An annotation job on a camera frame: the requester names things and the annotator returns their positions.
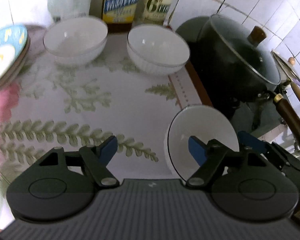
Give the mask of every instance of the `wooden knob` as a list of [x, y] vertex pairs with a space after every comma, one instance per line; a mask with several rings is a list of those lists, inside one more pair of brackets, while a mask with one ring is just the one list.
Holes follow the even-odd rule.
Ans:
[[248, 36], [248, 41], [253, 46], [258, 46], [260, 42], [262, 42], [267, 37], [265, 31], [261, 29], [259, 26], [255, 26]]
[[296, 59], [294, 57], [290, 57], [288, 61], [290, 62], [291, 65], [294, 65], [296, 63]]

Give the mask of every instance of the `pot handle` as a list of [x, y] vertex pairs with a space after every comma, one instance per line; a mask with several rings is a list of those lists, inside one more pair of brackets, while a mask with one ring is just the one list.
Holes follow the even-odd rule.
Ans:
[[275, 104], [275, 108], [281, 117], [286, 121], [287, 125], [291, 129], [294, 137], [296, 138], [299, 146], [300, 146], [300, 118], [297, 113], [294, 111], [289, 101], [281, 94], [277, 94], [273, 103]]
[[253, 30], [251, 31], [250, 35], [248, 36], [248, 41], [253, 46], [258, 46], [265, 38], [267, 37], [267, 34], [263, 29], [261, 29], [259, 26], [254, 26]]

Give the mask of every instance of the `tablecloth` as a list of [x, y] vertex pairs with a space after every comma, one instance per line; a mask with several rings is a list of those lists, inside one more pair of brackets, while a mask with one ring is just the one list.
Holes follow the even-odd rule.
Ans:
[[44, 50], [45, 29], [28, 30], [31, 46], [17, 79], [19, 104], [0, 130], [6, 159], [0, 170], [0, 228], [13, 220], [8, 185], [53, 147], [74, 151], [116, 135], [118, 152], [107, 168], [117, 179], [173, 178], [164, 135], [181, 101], [184, 107], [198, 100], [195, 92], [190, 102], [187, 98], [186, 87], [194, 88], [186, 70], [174, 75], [174, 85], [170, 77], [141, 73], [128, 57], [127, 34], [109, 35], [102, 54], [87, 65], [57, 65]]

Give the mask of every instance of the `pan handle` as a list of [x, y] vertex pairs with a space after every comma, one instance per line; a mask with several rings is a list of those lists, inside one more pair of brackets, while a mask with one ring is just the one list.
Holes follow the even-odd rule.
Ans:
[[289, 101], [281, 94], [277, 94], [273, 103], [275, 104], [275, 108], [281, 117], [286, 121], [287, 125], [291, 129], [294, 137], [296, 138], [299, 146], [300, 146], [300, 118], [297, 113], [294, 111]]

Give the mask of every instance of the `jar label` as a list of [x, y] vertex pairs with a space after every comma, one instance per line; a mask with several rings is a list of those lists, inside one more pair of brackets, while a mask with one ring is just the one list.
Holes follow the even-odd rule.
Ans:
[[102, 19], [106, 23], [131, 23], [138, 0], [105, 0]]
[[172, 0], [146, 0], [143, 21], [163, 24]]

